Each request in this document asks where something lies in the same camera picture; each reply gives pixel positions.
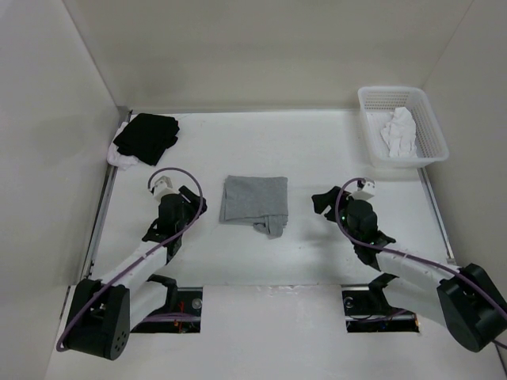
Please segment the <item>grey tank top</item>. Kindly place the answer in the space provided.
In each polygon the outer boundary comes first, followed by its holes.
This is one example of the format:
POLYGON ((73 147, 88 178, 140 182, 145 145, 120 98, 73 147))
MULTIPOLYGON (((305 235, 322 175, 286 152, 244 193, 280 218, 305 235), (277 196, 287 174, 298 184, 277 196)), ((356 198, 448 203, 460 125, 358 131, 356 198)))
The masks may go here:
POLYGON ((288 223, 287 177, 228 176, 219 221, 251 225, 271 238, 281 237, 288 223))

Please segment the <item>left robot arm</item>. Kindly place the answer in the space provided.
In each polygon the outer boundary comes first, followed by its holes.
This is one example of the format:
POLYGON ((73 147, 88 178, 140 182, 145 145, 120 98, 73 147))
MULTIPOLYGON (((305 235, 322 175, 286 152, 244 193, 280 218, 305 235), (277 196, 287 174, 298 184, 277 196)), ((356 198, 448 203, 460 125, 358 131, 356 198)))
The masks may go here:
POLYGON ((199 312, 179 299, 176 280, 158 270, 176 256, 185 231, 207 210, 206 200, 185 186, 154 196, 158 216, 134 253, 109 273, 85 278, 74 289, 57 351, 115 360, 138 327, 199 321, 199 312))

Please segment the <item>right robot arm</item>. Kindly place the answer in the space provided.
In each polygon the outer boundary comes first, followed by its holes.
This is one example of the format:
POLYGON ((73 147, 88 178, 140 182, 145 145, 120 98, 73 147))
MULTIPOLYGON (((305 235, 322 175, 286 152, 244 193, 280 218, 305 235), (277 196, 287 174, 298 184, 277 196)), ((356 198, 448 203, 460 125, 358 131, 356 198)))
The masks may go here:
POLYGON ((415 256, 378 227, 369 200, 375 182, 353 178, 356 191, 335 186, 311 197, 314 212, 337 224, 360 262, 380 275, 369 285, 367 301, 376 313, 398 309, 420 314, 444 326, 470 352, 497 344, 506 331, 506 300, 486 271, 415 256))

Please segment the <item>folded black tank top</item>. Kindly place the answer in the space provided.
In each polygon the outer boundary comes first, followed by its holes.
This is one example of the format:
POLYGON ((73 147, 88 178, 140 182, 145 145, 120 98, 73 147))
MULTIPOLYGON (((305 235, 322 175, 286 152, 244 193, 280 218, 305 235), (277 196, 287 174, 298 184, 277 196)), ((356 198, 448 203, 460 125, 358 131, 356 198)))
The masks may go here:
POLYGON ((140 113, 112 142, 119 154, 156 166, 166 150, 178 141, 179 131, 178 121, 172 116, 140 113))

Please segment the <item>folded white tank top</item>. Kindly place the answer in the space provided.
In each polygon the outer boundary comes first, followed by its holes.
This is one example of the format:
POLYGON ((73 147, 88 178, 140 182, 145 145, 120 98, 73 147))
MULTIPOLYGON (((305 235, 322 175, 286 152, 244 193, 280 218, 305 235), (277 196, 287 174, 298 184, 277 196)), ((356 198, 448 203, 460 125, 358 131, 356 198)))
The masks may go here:
MULTIPOLYGON (((125 129, 127 125, 127 122, 123 122, 120 125, 120 127, 116 130, 113 140, 125 129)), ((119 147, 114 143, 114 141, 111 141, 106 157, 106 160, 110 165, 115 166, 120 170, 127 170, 139 163, 139 159, 137 157, 123 155, 118 151, 118 149, 119 147)))

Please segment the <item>crumpled white tank top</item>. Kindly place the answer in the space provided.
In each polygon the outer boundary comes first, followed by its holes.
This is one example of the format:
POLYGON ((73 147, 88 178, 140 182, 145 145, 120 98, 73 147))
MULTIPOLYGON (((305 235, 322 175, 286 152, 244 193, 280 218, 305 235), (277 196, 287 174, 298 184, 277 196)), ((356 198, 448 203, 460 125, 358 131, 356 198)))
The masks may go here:
POLYGON ((417 147, 417 125, 406 107, 396 108, 380 134, 387 145, 390 158, 414 158, 417 147))

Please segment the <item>white plastic basket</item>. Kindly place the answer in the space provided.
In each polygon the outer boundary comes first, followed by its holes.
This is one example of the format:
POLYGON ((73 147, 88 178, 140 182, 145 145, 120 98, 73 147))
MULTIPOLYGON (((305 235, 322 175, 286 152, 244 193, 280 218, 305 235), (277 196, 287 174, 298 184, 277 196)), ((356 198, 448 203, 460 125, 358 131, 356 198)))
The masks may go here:
POLYGON ((366 86, 358 89, 360 120, 368 156, 377 168, 422 168, 448 159, 449 151, 429 100, 421 89, 408 86, 366 86), (381 131, 395 109, 405 107, 415 122, 415 154, 392 158, 381 131))

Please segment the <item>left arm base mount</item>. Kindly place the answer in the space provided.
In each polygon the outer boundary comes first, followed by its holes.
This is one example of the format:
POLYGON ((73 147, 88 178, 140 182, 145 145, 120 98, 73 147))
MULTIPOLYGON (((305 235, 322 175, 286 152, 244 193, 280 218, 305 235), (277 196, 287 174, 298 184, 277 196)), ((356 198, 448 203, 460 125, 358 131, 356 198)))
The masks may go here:
POLYGON ((149 313, 131 333, 199 333, 203 295, 202 287, 179 287, 164 306, 149 313))

